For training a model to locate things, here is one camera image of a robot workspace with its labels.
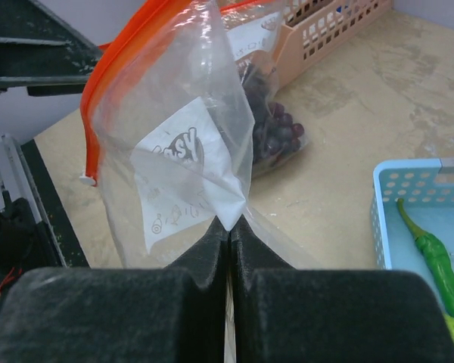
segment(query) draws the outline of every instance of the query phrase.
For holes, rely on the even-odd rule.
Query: light blue plastic bin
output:
[[[391,160],[373,173],[372,231],[380,268],[413,271],[439,293],[400,217],[396,200],[402,197],[407,214],[421,228],[437,236],[454,253],[454,158]]]

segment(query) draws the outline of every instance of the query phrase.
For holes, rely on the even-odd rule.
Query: white wall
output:
[[[95,44],[110,42],[145,0],[40,0]],[[0,136],[24,143],[79,106],[80,95],[30,97],[25,88],[0,95]]]
[[[454,29],[454,0],[394,0],[393,7]]]

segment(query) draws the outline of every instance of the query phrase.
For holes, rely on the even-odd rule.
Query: white label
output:
[[[245,206],[229,151],[201,98],[196,98],[133,150],[147,251],[172,234],[217,215],[232,229]]]
[[[239,25],[227,32],[235,61],[254,51],[271,51],[274,47],[281,13],[273,13]]]

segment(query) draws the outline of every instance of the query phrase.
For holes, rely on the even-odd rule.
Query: orange zipper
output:
[[[245,5],[269,3],[276,0],[245,0],[226,6],[221,12],[230,11]],[[111,43],[100,45],[104,54],[96,64],[82,92],[80,112],[86,135],[86,170],[88,184],[97,186],[101,147],[92,129],[92,115],[108,86],[116,75],[144,48],[150,39],[174,17],[191,4],[191,0],[147,0],[126,24],[121,33]],[[161,54],[154,52],[146,70]],[[127,90],[120,90],[120,96]]]

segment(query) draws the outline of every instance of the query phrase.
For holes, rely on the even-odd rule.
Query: green chili pepper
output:
[[[403,221],[414,236],[415,245],[422,253],[429,270],[431,270],[447,312],[454,318],[454,271],[444,244],[436,236],[424,231],[410,219],[403,209],[403,199],[398,199],[396,206]]]

